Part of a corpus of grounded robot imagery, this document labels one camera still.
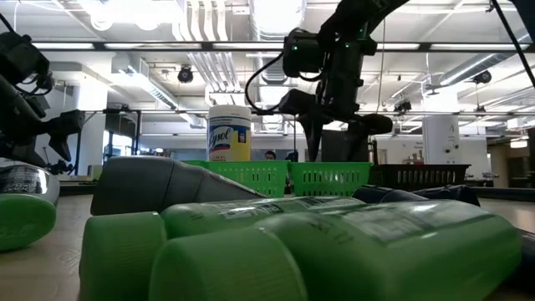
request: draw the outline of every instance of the table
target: table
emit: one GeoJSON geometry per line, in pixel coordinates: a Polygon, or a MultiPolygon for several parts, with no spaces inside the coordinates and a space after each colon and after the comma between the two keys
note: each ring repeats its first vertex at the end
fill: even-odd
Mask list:
{"type": "MultiPolygon", "coordinates": [[[[0,253],[0,301],[75,301],[78,264],[92,196],[59,199],[56,227],[45,238],[21,250],[0,253]]],[[[481,200],[514,226],[535,232],[535,204],[481,200]]],[[[522,293],[498,290],[489,300],[533,300],[522,293]]]]}

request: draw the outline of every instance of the green plastic basket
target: green plastic basket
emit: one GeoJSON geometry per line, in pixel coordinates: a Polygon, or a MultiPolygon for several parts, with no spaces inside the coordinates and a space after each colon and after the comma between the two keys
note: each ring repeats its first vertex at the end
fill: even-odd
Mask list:
{"type": "Polygon", "coordinates": [[[208,162],[206,161],[188,160],[188,161],[183,161],[183,163],[189,164],[191,166],[200,166],[200,167],[208,168],[208,162]]]}
{"type": "Polygon", "coordinates": [[[284,196],[288,161],[208,162],[208,169],[266,196],[284,196]]]}
{"type": "Polygon", "coordinates": [[[371,163],[291,163],[295,196],[351,196],[368,183],[371,163]]]}

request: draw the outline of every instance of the bottle label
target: bottle label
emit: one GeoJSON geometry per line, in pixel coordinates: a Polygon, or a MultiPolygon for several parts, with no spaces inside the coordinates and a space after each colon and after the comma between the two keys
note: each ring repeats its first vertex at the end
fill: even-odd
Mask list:
{"type": "Polygon", "coordinates": [[[227,210],[221,214],[226,219],[238,219],[245,217],[255,217],[259,215],[272,215],[283,213],[283,209],[275,204],[262,204],[262,205],[251,205],[250,207],[239,207],[227,210]]]}
{"type": "Polygon", "coordinates": [[[9,166],[0,169],[0,193],[47,193],[50,175],[37,167],[9,166]]]}
{"type": "Polygon", "coordinates": [[[210,161],[251,160],[251,119],[229,115],[211,117],[209,123],[210,161]]]}
{"type": "Polygon", "coordinates": [[[325,197],[303,197],[297,199],[307,210],[335,209],[352,205],[364,205],[365,203],[352,197],[325,196],[325,197]]]}
{"type": "Polygon", "coordinates": [[[491,214],[480,207],[449,201],[381,204],[339,214],[344,222],[381,242],[425,235],[439,227],[485,216],[491,214]]]}
{"type": "Polygon", "coordinates": [[[254,217],[259,215],[272,215],[295,211],[318,211],[325,209],[336,209],[352,205],[364,205],[362,201],[354,198],[340,196],[318,196],[318,197],[289,197],[280,199],[264,199],[244,203],[232,203],[212,205],[219,206],[221,215],[227,219],[244,217],[254,217]],[[285,206],[298,205],[295,209],[284,209],[285,206]]]}

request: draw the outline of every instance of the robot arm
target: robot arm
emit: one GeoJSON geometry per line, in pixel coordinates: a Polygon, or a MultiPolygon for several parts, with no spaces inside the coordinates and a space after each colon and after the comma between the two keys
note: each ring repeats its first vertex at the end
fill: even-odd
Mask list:
{"type": "Polygon", "coordinates": [[[388,117],[355,114],[359,110],[357,90],[364,83],[360,78],[364,56],[377,50],[369,35],[389,13],[408,1],[342,0],[319,33],[295,30],[285,38],[284,73],[302,79],[302,72],[320,73],[316,95],[293,89],[279,104],[282,113],[298,115],[312,161],[318,154],[323,126],[333,120],[349,123],[351,149],[358,148],[368,135],[392,131],[388,117]]]}
{"type": "Polygon", "coordinates": [[[85,114],[73,110],[41,121],[46,114],[36,97],[47,94],[54,86],[49,62],[31,44],[29,36],[15,33],[1,13],[0,19],[9,29],[0,34],[0,157],[45,167],[35,152],[35,137],[49,134],[50,147],[70,161],[67,136],[82,130],[85,114]],[[18,85],[32,74],[37,88],[31,92],[20,89],[18,85]],[[39,89],[46,91],[37,94],[39,89]]]}

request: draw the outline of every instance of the black basket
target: black basket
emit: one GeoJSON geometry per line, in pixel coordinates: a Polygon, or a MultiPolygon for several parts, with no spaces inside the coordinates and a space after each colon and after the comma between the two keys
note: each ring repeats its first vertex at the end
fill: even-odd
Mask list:
{"type": "Polygon", "coordinates": [[[403,165],[372,166],[369,184],[414,191],[446,185],[460,185],[465,181],[470,165],[403,165]]]}

